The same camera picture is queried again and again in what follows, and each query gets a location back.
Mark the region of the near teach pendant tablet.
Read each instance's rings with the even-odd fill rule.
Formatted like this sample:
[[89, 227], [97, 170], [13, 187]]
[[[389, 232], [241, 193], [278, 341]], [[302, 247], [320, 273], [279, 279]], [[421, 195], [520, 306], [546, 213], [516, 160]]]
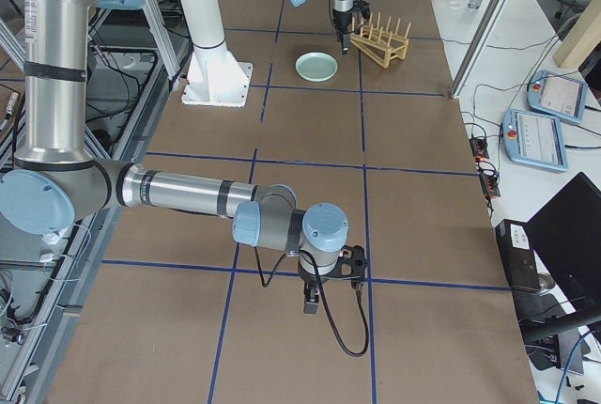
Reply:
[[568, 170], [561, 122], [557, 117], [509, 109], [501, 125], [502, 143], [512, 162], [555, 172]]

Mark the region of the teach pendant tablet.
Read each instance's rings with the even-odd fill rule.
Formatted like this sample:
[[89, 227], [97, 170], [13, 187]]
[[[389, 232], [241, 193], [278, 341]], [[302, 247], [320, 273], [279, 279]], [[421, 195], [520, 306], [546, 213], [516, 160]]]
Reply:
[[582, 81], [549, 70], [539, 70], [527, 86], [527, 103], [532, 110], [580, 124], [587, 91], [588, 87]]
[[509, 109], [501, 125], [502, 143], [512, 162], [555, 172], [568, 170], [561, 122], [557, 117]]

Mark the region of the light green plate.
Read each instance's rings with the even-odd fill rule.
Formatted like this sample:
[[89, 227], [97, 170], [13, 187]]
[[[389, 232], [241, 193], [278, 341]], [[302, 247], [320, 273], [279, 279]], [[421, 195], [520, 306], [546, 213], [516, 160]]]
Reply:
[[322, 83], [330, 80], [338, 71], [336, 59], [326, 53], [310, 52], [299, 56], [295, 62], [297, 74], [304, 80]]

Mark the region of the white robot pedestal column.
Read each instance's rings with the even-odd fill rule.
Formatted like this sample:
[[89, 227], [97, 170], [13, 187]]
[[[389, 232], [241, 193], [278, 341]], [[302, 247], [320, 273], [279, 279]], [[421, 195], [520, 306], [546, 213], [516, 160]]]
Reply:
[[182, 102], [240, 108], [245, 105], [253, 72], [229, 51], [218, 0], [180, 0], [193, 54]]

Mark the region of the black monitor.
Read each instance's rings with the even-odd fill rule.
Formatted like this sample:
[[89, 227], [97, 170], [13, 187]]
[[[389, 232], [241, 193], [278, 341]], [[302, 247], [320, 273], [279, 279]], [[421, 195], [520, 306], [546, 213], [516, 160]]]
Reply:
[[530, 343], [581, 326], [600, 327], [600, 189], [583, 173], [570, 179], [532, 218], [525, 231], [575, 311], [522, 329]]

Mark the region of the black computer box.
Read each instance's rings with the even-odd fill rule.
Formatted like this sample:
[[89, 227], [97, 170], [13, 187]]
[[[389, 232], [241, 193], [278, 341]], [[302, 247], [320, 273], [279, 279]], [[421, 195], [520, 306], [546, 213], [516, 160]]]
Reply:
[[496, 227], [496, 240], [508, 285], [513, 290], [540, 291], [538, 271], [524, 224], [504, 219]]

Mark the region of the orange black usb hub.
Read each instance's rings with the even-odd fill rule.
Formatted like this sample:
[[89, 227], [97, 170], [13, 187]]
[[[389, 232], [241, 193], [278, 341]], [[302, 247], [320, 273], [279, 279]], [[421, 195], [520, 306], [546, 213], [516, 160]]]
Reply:
[[470, 138], [470, 148], [476, 161], [488, 160], [488, 143], [485, 136], [472, 136]]

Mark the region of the wooden plate rack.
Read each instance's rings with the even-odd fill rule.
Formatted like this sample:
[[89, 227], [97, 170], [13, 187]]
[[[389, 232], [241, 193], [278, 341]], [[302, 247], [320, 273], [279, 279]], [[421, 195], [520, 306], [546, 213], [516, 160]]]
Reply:
[[394, 21], [389, 16], [382, 20], [380, 12], [372, 13], [367, 19], [361, 17], [358, 22], [352, 23], [350, 42], [380, 67], [387, 69], [393, 61], [406, 58], [411, 26], [411, 22], [403, 23], [401, 18]]

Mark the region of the far teach pendant tablet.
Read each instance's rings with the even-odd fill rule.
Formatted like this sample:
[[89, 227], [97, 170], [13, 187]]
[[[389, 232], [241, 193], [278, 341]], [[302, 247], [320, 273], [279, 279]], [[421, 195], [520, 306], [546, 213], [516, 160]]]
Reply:
[[532, 110], [580, 124], [587, 91], [588, 87], [582, 81], [549, 70], [539, 70], [527, 86], [527, 103]]

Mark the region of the aluminium frame post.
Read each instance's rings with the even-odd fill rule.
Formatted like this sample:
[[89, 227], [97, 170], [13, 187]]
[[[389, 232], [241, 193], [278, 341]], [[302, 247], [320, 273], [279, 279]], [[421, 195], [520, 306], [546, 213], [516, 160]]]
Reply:
[[501, 17], [507, 2], [508, 0], [489, 0], [484, 15], [474, 33], [470, 46], [463, 57], [457, 74], [455, 75], [450, 89], [450, 97], [452, 99], [457, 99], [459, 97], [466, 82], [470, 78], [471, 73], [475, 70], [478, 59], [483, 53], [488, 39], [490, 38], [497, 21]]

